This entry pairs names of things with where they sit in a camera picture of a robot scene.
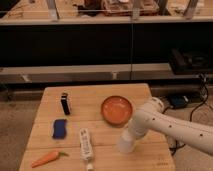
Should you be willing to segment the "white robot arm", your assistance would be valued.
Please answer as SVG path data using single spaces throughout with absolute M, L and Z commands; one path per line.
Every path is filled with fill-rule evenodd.
M 122 134 L 129 143 L 129 151 L 134 141 L 144 137 L 151 129 L 213 156 L 213 127 L 164 115 L 163 110 L 163 102 L 156 97 L 136 109 Z

